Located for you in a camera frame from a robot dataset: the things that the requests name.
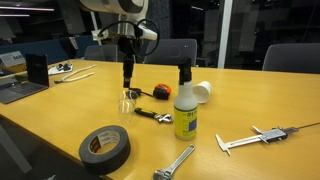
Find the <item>office room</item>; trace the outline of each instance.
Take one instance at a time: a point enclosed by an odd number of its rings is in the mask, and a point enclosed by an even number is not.
[[[320,179],[319,16],[318,0],[0,1],[0,179]]]

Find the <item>vernier caliper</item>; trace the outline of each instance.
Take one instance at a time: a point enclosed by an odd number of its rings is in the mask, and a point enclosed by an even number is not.
[[[236,141],[232,141],[232,142],[228,142],[228,143],[224,143],[221,140],[221,138],[218,136],[218,134],[216,134],[216,139],[217,139],[217,142],[218,142],[220,148],[222,149],[222,151],[227,151],[228,155],[230,156],[231,155],[231,152],[229,150],[230,148],[234,148],[237,146],[242,146],[242,145],[246,145],[246,144],[254,143],[254,142],[258,142],[258,141],[263,141],[265,143],[280,141],[280,140],[286,139],[288,137],[288,134],[298,132],[299,129],[301,129],[301,128],[319,125],[319,124],[320,124],[320,122],[314,123],[314,124],[309,124],[306,126],[301,126],[298,128],[290,127],[290,128],[286,128],[286,129],[278,127],[278,128],[273,128],[268,131],[261,131],[257,127],[252,126],[254,130],[256,130],[258,133],[260,133],[260,135],[251,136],[248,138],[244,138],[244,139],[240,139],[240,140],[236,140]]]

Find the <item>notebook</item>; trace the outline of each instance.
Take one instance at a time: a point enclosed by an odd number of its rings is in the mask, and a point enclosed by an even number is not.
[[[26,54],[28,81],[0,90],[0,102],[11,103],[49,88],[46,55]]]

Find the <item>black tape roll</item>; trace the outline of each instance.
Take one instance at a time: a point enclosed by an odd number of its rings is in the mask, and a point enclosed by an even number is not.
[[[97,153],[105,144],[117,143],[108,152]],[[105,175],[117,170],[130,155],[127,131],[120,126],[106,126],[87,136],[80,145],[79,155],[88,172]]]

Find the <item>black office chair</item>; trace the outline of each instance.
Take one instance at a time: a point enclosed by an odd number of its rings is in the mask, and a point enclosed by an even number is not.
[[[85,60],[122,62],[124,55],[118,52],[115,44],[88,46],[84,54]]]
[[[151,41],[147,52],[156,45]],[[191,58],[191,66],[196,66],[197,41],[195,39],[160,39],[157,49],[146,56],[144,64],[177,65],[184,57]]]
[[[319,74],[320,43],[271,45],[262,70]]]

